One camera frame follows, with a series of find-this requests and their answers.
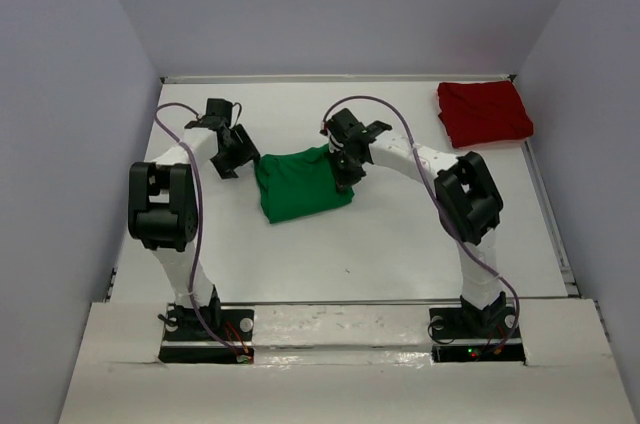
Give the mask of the green t-shirt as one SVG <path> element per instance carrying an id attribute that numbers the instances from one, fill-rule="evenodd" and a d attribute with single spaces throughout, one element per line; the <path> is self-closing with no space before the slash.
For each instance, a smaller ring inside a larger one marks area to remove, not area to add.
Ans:
<path id="1" fill-rule="evenodd" d="M 273 155 L 254 165 L 260 206 L 270 224 L 279 224 L 349 205 L 351 188 L 339 191 L 331 171 L 328 146 Z"/>

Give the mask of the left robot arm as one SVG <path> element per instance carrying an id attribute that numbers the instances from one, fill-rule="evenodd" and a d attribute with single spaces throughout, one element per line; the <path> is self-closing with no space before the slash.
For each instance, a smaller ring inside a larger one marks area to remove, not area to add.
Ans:
<path id="1" fill-rule="evenodd" d="M 162 266 L 174 293 L 165 326 L 193 332 L 230 348 L 219 335 L 224 325 L 216 286 L 200 263 L 204 234 L 204 189 L 200 170 L 212 165 L 219 177 L 260 153 L 239 123 L 242 105 L 210 98 L 200 113 L 178 102 L 161 104 L 155 124 L 173 145 L 158 157 L 131 165 L 128 177 L 128 232 Z"/>

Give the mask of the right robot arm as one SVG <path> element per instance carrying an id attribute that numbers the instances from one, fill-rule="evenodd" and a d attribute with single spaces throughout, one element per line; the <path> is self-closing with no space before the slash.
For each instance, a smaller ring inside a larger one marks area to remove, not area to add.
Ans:
<path id="1" fill-rule="evenodd" d="M 359 183 L 366 165 L 393 170 L 426 187 L 444 231 L 458 247 L 462 275 L 459 304 L 431 313 L 440 345 L 500 336 L 512 313 L 497 270 L 495 238 L 503 199 L 481 155 L 444 153 L 416 143 L 391 125 L 360 122 L 348 109 L 325 121 L 331 172 L 340 191 Z"/>

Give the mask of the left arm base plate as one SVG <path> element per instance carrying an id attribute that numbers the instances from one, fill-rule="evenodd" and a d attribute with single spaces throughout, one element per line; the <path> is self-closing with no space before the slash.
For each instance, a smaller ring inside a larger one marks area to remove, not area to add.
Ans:
<path id="1" fill-rule="evenodd" d="M 165 364 L 244 365 L 254 363 L 255 311 L 223 307 L 213 338 L 192 310 L 170 304 L 157 318 L 163 323 L 158 359 Z"/>

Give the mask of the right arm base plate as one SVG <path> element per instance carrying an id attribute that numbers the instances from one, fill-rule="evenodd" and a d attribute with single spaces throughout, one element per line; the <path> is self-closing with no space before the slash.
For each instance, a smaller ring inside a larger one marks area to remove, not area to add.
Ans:
<path id="1" fill-rule="evenodd" d="M 429 310 L 427 333 L 432 341 L 431 358 L 436 364 L 486 363 L 526 361 L 520 329 L 508 341 L 502 340 L 511 332 L 514 309 L 509 306 L 496 324 L 489 329 L 470 330 L 457 307 L 436 307 Z"/>

